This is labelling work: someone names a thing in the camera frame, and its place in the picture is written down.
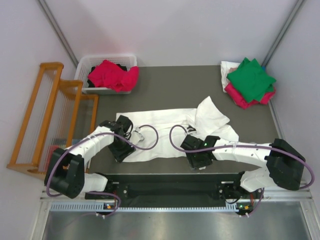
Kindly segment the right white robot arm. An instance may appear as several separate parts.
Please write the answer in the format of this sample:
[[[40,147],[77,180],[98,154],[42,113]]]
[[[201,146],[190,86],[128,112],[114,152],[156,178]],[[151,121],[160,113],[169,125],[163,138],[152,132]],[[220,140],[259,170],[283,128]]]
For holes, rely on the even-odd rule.
[[[256,166],[245,171],[233,192],[239,198],[266,187],[297,191],[300,189],[306,159],[288,142],[276,138],[272,143],[253,144],[209,135],[205,140],[187,135],[180,147],[186,151],[192,168],[202,168],[213,161],[234,161]]]

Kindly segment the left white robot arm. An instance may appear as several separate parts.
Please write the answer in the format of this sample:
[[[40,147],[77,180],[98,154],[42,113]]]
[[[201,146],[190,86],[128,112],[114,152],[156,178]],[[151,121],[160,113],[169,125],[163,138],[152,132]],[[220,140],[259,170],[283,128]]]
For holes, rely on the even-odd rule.
[[[102,174],[86,173],[87,167],[105,147],[119,163],[132,154],[136,150],[129,144],[132,130],[132,121],[121,115],[116,121],[105,120],[78,143],[55,149],[44,180],[47,195],[74,199],[81,193],[97,192],[102,198],[109,198],[114,191],[113,185]]]

